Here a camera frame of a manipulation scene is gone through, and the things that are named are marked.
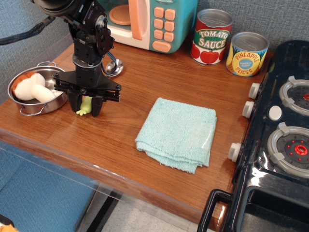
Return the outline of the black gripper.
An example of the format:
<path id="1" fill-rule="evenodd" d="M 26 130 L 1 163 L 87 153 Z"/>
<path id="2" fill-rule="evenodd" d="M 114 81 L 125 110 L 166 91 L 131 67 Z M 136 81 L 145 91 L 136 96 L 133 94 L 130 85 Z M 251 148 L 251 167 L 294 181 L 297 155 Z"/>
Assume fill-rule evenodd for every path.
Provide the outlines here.
<path id="1" fill-rule="evenodd" d="M 121 85 L 105 76 L 100 58 L 90 63 L 87 59 L 72 57 L 74 71 L 57 72 L 53 74 L 55 89 L 66 93 L 72 111 L 80 110 L 82 98 L 92 97 L 92 116 L 101 112 L 103 102 L 120 101 Z"/>

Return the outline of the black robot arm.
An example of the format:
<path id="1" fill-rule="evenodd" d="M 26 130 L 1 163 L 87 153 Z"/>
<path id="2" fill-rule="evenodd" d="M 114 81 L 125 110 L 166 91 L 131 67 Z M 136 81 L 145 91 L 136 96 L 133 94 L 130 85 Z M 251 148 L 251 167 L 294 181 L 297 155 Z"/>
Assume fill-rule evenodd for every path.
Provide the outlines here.
<path id="1" fill-rule="evenodd" d="M 104 8 L 96 0 L 35 0 L 40 11 L 62 18 L 69 25 L 73 38 L 75 70 L 53 75 L 55 90 L 67 94 L 71 109 L 82 107 L 82 100 L 91 98 L 92 116 L 98 116 L 106 101 L 119 101 L 121 85 L 107 77 L 102 59 L 115 59 L 114 38 L 108 29 Z"/>

